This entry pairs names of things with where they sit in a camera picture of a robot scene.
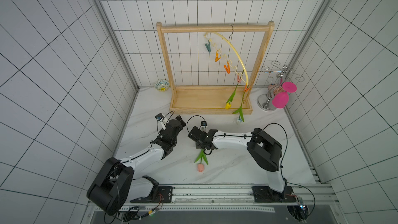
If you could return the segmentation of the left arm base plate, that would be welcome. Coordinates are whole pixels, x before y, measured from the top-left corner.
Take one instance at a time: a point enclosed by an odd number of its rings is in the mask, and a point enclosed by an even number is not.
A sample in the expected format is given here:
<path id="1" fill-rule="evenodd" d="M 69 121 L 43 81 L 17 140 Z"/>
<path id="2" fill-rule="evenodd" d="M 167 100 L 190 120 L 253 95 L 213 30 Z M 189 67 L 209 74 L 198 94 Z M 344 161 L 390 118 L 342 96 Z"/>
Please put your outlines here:
<path id="1" fill-rule="evenodd" d="M 127 202 L 130 203 L 154 203 L 163 197 L 165 203 L 170 203 L 173 196 L 172 186 L 162 186 L 155 179 L 143 176 L 132 180 Z"/>

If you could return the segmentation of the yellow tulip flower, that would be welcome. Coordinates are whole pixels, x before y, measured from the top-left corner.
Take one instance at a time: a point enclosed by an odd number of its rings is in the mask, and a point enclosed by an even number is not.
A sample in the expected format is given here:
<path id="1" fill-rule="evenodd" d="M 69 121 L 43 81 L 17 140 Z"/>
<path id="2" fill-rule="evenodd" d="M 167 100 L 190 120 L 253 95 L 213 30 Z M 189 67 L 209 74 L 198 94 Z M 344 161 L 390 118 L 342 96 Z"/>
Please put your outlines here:
<path id="1" fill-rule="evenodd" d="M 225 105 L 225 109 L 226 109 L 226 110 L 230 109 L 231 106 L 232 106 L 232 102 L 233 102 L 234 97 L 235 97 L 235 95 L 236 95 L 236 90 L 237 90 L 238 85 L 239 85 L 239 84 L 236 85 L 234 91 L 232 92 L 232 94 L 230 95 L 230 97 L 228 98 L 228 100 L 226 101 L 226 105 Z"/>

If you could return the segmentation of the pink tulip flower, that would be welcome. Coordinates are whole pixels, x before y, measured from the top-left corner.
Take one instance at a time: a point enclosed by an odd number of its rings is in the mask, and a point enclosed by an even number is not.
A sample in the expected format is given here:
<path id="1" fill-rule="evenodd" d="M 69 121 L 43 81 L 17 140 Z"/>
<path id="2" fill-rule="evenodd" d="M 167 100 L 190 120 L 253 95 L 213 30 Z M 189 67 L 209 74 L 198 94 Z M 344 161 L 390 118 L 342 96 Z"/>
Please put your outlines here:
<path id="1" fill-rule="evenodd" d="M 197 156 L 195 163 L 197 163 L 197 170 L 198 172 L 204 172 L 205 165 L 208 165 L 208 159 L 207 159 L 207 154 L 205 153 L 205 150 L 201 150 L 199 155 Z"/>

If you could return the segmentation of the white tulip flower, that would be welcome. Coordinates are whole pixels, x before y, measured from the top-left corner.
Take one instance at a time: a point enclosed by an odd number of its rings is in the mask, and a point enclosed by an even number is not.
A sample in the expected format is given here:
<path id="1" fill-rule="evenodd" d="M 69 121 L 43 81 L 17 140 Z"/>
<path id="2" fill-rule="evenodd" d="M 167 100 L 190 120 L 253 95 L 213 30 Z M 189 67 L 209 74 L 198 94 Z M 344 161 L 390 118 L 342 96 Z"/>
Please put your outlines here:
<path id="1" fill-rule="evenodd" d="M 245 100 L 245 94 L 246 94 L 246 92 L 243 93 L 243 96 L 241 98 L 240 107 L 232 113 L 232 114 L 238 114 L 238 121 L 242 122 L 242 123 L 245 122 L 244 113 L 243 113 L 243 104 L 244 104 L 244 100 Z"/>

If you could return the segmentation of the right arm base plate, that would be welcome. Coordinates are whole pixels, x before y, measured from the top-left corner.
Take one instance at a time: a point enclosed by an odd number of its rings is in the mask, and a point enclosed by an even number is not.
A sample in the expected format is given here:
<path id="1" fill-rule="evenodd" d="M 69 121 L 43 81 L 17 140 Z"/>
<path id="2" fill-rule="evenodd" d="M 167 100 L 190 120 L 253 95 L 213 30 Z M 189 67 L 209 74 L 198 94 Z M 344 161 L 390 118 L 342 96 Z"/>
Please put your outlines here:
<path id="1" fill-rule="evenodd" d="M 252 193 L 256 203 L 295 203 L 293 189 L 286 186 L 283 192 L 276 192 L 269 186 L 252 186 Z"/>

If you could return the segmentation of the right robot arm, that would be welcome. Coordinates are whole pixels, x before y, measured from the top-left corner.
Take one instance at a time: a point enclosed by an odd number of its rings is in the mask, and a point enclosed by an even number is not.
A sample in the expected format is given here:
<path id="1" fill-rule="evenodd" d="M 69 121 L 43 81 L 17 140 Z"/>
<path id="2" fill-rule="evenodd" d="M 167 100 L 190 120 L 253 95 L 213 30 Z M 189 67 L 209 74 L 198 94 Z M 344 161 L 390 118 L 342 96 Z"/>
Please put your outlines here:
<path id="1" fill-rule="evenodd" d="M 197 127 L 192 128 L 188 137 L 195 142 L 200 154 L 196 162 L 208 164 L 207 156 L 217 149 L 245 149 L 256 164 L 266 171 L 268 186 L 264 200 L 282 202 L 286 197 L 287 181 L 282 176 L 282 144 L 264 130 L 255 128 L 251 133 L 225 133 L 218 130 L 205 132 Z"/>

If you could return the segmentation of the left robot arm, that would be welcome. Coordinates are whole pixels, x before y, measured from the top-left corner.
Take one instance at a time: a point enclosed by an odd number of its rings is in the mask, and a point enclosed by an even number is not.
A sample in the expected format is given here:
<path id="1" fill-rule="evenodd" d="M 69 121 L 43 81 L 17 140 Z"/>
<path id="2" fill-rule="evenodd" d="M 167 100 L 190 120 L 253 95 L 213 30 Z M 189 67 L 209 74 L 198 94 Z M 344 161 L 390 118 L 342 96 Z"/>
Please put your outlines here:
<path id="1" fill-rule="evenodd" d="M 155 117 L 162 129 L 144 150 L 124 159 L 105 161 L 87 191 L 87 198 L 108 215 L 115 215 L 126 202 L 155 202 L 161 199 L 159 183 L 149 177 L 135 178 L 135 173 L 166 158 L 177 145 L 177 137 L 186 126 L 180 116 Z"/>

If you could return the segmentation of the yellow wavy clothes hanger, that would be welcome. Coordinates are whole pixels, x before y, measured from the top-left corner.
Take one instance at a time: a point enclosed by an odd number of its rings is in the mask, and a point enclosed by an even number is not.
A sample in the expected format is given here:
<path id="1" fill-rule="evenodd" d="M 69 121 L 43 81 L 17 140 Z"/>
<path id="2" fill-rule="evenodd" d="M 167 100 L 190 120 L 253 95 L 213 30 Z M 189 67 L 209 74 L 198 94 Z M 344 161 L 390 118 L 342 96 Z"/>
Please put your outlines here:
<path id="1" fill-rule="evenodd" d="M 210 34 L 210 32 L 205 32 L 205 34 L 204 34 L 204 38 L 207 39 L 207 44 L 208 44 L 208 45 L 211 45 L 212 47 L 217 48 L 216 43 L 213 42 L 212 39 L 208 37 L 209 34 Z M 242 60 L 240 54 L 237 52 L 236 48 L 232 45 L 232 43 L 231 43 L 227 38 L 225 38 L 223 35 L 219 34 L 218 32 L 211 32 L 211 34 L 214 34 L 214 35 L 219 36 L 219 37 L 220 37 L 223 41 L 225 41 L 225 42 L 229 45 L 229 47 L 234 51 L 235 55 L 237 56 L 237 58 L 238 58 L 238 60 L 239 60 L 240 65 L 241 65 L 241 67 L 242 67 L 242 70 L 243 70 L 243 72 L 240 72 L 240 73 L 239 73 L 238 70 L 237 70 L 237 67 L 236 67 L 236 68 L 235 68 L 235 73 L 236 73 L 237 75 L 240 76 L 239 78 L 241 79 L 241 81 L 243 81 L 243 82 L 245 83 L 245 86 L 246 86 L 247 88 L 249 88 L 250 85 L 249 85 L 248 72 L 247 72 L 246 67 L 245 67 L 245 65 L 244 65 L 244 63 L 243 63 L 243 60 Z"/>

